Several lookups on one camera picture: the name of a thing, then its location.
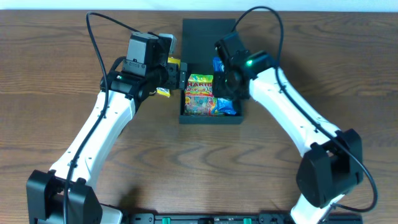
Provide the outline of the yellow Hacks candy bag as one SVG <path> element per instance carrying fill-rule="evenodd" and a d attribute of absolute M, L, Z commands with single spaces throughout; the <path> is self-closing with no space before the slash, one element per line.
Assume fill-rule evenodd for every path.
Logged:
<path fill-rule="evenodd" d="M 178 90 L 179 88 L 179 79 L 180 79 L 180 63 L 181 60 L 178 58 L 169 57 L 167 59 L 166 71 L 167 71 L 167 80 L 161 87 L 157 88 L 156 93 L 158 95 L 165 96 L 170 98 L 172 90 Z"/>

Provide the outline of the blue Oreo cookie pack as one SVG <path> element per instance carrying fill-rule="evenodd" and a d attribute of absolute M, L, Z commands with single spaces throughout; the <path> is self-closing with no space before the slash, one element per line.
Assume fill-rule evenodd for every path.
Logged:
<path fill-rule="evenodd" d="M 213 58 L 213 69 L 215 74 L 224 72 L 224 65 L 219 57 Z M 224 98 L 217 98 L 217 110 L 228 115 L 236 115 L 237 113 L 233 108 L 233 102 Z"/>

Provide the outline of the Haribo worms candy bag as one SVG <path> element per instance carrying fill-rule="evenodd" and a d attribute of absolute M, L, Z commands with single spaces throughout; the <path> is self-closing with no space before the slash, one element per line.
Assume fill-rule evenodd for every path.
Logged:
<path fill-rule="evenodd" d="M 197 116 L 223 115 L 218 109 L 218 99 L 213 95 L 213 76 L 191 74 L 184 91 L 184 114 Z"/>

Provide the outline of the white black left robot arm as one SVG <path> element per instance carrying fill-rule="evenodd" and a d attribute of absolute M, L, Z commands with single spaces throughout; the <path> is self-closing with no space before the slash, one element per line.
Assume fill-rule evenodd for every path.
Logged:
<path fill-rule="evenodd" d="M 102 78 L 85 124 L 48 172 L 34 170 L 26 183 L 30 223 L 127 223 L 121 209 L 99 202 L 95 188 L 106 158 L 141 103 L 156 88 L 182 90 L 188 65 L 145 65 L 118 58 Z"/>

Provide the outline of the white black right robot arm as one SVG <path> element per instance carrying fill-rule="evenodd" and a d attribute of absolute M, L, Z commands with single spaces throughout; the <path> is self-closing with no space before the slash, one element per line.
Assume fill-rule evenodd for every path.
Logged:
<path fill-rule="evenodd" d="M 364 179 L 359 134 L 341 131 L 322 117 L 290 84 L 266 52 L 218 52 L 217 97 L 252 98 L 275 118 L 302 158 L 296 183 L 300 197 L 290 211 L 294 223 L 322 223 L 339 201 Z"/>

